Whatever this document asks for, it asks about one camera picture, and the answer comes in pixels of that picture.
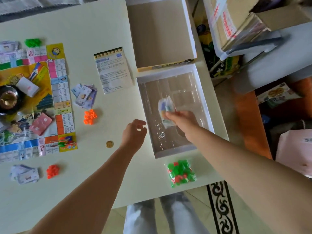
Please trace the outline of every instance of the forearm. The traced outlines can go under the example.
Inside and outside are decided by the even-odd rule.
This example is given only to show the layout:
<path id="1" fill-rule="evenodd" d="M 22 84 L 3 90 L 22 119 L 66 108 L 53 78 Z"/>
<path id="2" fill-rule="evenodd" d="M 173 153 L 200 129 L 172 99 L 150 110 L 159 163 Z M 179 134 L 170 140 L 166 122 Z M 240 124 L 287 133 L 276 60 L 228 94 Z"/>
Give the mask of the forearm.
<path id="1" fill-rule="evenodd" d="M 119 148 L 46 214 L 31 234 L 101 233 L 134 152 Z"/>
<path id="2" fill-rule="evenodd" d="M 273 160 L 251 153 L 196 127 L 190 140 L 276 233 L 310 233 L 312 186 Z"/>

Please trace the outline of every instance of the hand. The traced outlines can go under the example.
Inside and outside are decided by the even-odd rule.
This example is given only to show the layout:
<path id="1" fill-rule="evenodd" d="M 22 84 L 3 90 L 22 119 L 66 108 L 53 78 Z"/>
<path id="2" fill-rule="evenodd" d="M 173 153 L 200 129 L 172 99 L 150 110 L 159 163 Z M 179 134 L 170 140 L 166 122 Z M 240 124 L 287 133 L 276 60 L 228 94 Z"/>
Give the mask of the hand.
<path id="1" fill-rule="evenodd" d="M 188 141 L 191 141 L 190 132 L 199 127 L 195 115 L 190 111 L 166 112 L 166 117 L 172 120 L 184 133 Z"/>
<path id="2" fill-rule="evenodd" d="M 145 121 L 138 119 L 135 119 L 133 122 L 129 123 L 122 133 L 120 147 L 126 148 L 134 155 L 141 148 L 144 142 L 144 138 L 147 133 L 147 128 L 143 127 L 145 125 Z"/>

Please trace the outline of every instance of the gray pants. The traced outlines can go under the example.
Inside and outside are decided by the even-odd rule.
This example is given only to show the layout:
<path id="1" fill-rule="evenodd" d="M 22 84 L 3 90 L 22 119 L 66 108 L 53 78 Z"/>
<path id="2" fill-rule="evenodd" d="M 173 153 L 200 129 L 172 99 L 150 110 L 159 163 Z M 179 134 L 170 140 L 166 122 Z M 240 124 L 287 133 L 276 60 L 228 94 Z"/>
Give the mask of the gray pants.
<path id="1" fill-rule="evenodd" d="M 183 192 L 160 197 L 171 234 L 209 234 Z M 157 234 L 154 200 L 129 205 L 124 234 Z"/>

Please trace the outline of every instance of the board game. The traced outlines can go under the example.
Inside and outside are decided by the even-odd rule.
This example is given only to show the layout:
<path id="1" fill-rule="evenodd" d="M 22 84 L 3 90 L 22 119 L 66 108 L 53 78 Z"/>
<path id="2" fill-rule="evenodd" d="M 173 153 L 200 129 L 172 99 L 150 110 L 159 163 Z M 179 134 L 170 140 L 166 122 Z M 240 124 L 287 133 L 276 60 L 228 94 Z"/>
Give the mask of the board game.
<path id="1" fill-rule="evenodd" d="M 22 77 L 40 90 L 33 98 L 25 96 L 19 112 L 5 116 L 10 127 L 0 134 L 0 163 L 77 149 L 63 44 L 0 55 L 0 86 L 16 85 Z M 52 118 L 52 123 L 38 136 L 29 128 L 41 113 Z M 71 143 L 59 146 L 67 138 Z"/>

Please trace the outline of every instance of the plastic bag of game pieces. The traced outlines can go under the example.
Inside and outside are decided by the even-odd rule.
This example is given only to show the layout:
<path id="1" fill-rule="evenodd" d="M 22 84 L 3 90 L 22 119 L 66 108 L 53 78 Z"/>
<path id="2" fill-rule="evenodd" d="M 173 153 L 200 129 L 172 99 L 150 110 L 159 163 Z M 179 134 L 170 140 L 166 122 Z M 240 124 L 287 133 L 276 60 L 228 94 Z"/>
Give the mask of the plastic bag of game pieces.
<path id="1" fill-rule="evenodd" d="M 171 187 L 196 181 L 196 175 L 187 160 L 179 160 L 167 165 L 167 171 L 171 179 Z"/>
<path id="2" fill-rule="evenodd" d="M 175 123 L 166 117 L 166 112 L 176 112 L 175 105 L 171 100 L 170 96 L 160 99 L 158 101 L 158 111 L 165 129 L 170 126 L 175 126 Z"/>

